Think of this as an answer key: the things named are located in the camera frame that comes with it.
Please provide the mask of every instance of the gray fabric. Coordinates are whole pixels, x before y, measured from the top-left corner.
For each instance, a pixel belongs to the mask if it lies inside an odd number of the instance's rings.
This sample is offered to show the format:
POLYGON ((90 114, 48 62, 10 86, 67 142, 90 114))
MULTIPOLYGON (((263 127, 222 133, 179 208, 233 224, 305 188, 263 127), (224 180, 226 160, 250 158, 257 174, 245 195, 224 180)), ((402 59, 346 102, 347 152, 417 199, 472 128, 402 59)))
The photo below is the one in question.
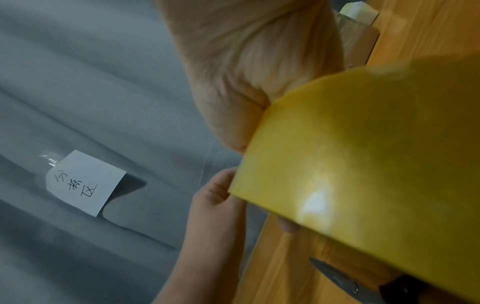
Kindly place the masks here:
MULTIPOLYGON (((241 159, 200 117, 153 3, 0 0, 0 50, 0 302, 149 302, 192 195, 241 159), (75 149, 130 178, 97 218, 45 191, 75 149)), ((249 208, 247 253, 265 217, 249 208)))

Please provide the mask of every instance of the scissor blade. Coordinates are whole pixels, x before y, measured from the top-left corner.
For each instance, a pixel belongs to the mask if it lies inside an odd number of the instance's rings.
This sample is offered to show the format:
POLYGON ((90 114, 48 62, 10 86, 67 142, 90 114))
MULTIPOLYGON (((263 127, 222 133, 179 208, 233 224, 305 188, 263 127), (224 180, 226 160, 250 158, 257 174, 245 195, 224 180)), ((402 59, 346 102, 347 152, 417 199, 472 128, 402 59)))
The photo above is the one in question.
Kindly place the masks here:
POLYGON ((310 258, 310 263, 312 263, 312 265, 315 266, 315 268, 318 269, 330 281, 340 287, 341 290, 345 291, 360 303, 386 304, 378 292, 367 288, 335 267, 312 257, 310 258))

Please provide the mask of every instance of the scissors handle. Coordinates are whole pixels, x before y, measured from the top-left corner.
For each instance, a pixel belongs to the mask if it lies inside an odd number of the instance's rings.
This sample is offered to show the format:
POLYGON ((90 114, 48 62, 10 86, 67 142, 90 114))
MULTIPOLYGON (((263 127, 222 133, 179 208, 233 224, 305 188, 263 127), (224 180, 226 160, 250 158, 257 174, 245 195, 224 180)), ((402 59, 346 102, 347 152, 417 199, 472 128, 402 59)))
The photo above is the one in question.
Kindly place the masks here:
POLYGON ((420 293, 427 284, 408 274, 380 286, 380 294, 387 304, 419 304, 420 293))

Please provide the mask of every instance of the paper tag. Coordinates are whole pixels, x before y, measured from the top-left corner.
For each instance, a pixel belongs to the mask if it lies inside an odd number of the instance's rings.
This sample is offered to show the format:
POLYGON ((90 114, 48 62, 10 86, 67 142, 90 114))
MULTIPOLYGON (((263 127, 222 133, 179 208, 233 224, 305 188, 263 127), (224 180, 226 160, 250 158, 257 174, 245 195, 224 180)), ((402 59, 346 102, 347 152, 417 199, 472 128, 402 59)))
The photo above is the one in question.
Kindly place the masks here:
POLYGON ((65 203, 97 216, 125 173, 75 150, 46 174, 46 189, 65 203))

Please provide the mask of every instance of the yellow plastic folder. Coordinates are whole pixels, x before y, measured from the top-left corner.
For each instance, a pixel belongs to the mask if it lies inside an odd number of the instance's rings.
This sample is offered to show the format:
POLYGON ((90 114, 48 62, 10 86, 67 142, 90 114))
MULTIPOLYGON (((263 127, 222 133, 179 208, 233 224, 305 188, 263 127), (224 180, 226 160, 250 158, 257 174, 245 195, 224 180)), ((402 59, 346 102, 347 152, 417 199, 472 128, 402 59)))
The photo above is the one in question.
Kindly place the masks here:
POLYGON ((230 191, 480 302, 480 54, 361 68, 286 94, 230 191))

